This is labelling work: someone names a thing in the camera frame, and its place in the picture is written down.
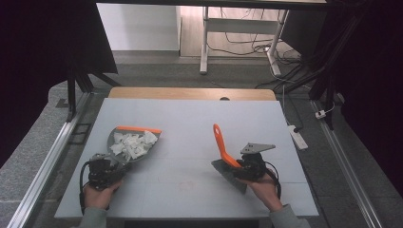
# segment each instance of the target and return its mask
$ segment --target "dustpan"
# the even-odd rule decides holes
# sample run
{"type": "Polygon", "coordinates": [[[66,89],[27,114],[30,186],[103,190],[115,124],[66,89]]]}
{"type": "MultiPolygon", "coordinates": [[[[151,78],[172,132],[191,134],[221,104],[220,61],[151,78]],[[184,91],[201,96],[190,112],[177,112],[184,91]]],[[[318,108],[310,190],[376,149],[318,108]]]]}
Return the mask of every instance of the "dustpan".
{"type": "Polygon", "coordinates": [[[107,138],[107,150],[110,154],[110,157],[119,162],[119,163],[130,163],[130,162],[138,162],[142,159],[144,159],[145,157],[147,157],[147,155],[149,154],[153,144],[148,145],[147,147],[147,151],[145,154],[138,156],[135,159],[130,159],[127,160],[126,153],[120,153],[118,155],[116,155],[113,150],[110,148],[112,145],[116,144],[115,142],[115,133],[121,133],[123,135],[137,135],[139,138],[144,137],[145,136],[145,132],[151,132],[156,138],[157,141],[160,138],[160,135],[162,133],[162,131],[160,129],[155,129],[155,128],[148,128],[148,127],[139,127],[139,126],[128,126],[128,125],[119,125],[117,127],[115,127],[109,134],[109,137],[107,138]]]}

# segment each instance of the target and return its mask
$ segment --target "white table leg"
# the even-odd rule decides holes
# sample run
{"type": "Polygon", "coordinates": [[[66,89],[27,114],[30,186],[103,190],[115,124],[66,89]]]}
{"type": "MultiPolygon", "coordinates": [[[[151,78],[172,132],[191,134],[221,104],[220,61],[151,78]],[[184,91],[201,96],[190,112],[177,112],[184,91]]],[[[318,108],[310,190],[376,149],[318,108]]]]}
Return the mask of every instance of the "white table leg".
{"type": "Polygon", "coordinates": [[[288,10],[285,11],[282,14],[282,16],[281,16],[281,18],[280,18],[280,20],[278,22],[278,28],[276,30],[276,34],[275,34],[275,36],[273,38],[273,44],[272,44],[272,46],[270,46],[270,49],[266,52],[266,55],[267,55],[267,58],[269,58],[269,62],[270,62],[271,68],[273,70],[274,76],[280,76],[281,75],[281,72],[279,71],[278,63],[277,63],[277,60],[276,60],[276,57],[275,57],[275,51],[276,51],[276,46],[278,44],[278,39],[279,39],[279,36],[281,35],[281,31],[282,31],[282,28],[284,26],[284,22],[285,22],[285,18],[287,16],[287,14],[288,14],[288,10]]]}
{"type": "Polygon", "coordinates": [[[202,37],[202,47],[201,47],[201,71],[202,75],[207,74],[207,33],[208,33],[208,7],[203,7],[203,37],[202,37]]]}

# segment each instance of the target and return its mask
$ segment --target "white table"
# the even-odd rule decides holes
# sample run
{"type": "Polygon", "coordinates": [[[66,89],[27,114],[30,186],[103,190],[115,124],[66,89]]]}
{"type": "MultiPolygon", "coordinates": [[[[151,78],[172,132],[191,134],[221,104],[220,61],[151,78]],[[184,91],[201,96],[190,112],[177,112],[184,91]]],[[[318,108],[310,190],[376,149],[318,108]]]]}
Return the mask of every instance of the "white table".
{"type": "Polygon", "coordinates": [[[55,214],[81,214],[79,175],[93,154],[106,152],[106,139],[117,125],[160,128],[149,152],[126,174],[107,216],[117,219],[264,219],[268,210],[250,189],[241,194],[211,165],[220,158],[213,134],[217,123],[227,151],[240,158],[247,143],[273,143],[262,153],[279,172],[282,202],[298,216],[317,216],[307,180],[279,102],[159,99],[105,99],[67,191],[55,214]]]}

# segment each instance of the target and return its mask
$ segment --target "white wall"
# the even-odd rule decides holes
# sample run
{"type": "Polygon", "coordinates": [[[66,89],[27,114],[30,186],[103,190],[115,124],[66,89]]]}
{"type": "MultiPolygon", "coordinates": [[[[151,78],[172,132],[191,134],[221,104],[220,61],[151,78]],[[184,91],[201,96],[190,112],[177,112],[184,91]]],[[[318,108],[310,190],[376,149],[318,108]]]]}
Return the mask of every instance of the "white wall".
{"type": "Polygon", "coordinates": [[[97,6],[112,50],[179,50],[179,7],[97,6]]]}

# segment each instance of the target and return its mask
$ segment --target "hand brush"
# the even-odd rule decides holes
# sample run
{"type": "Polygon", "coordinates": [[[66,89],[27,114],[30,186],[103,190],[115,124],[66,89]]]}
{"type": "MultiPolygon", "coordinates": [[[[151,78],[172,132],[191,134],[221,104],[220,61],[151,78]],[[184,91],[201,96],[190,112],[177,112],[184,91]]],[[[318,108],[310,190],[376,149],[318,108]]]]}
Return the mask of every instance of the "hand brush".
{"type": "Polygon", "coordinates": [[[220,127],[215,123],[213,125],[214,136],[216,137],[217,145],[219,146],[221,159],[212,161],[211,164],[219,173],[242,194],[246,192],[246,184],[239,182],[233,175],[232,168],[241,168],[240,164],[234,160],[225,150],[224,140],[222,138],[220,127]]]}

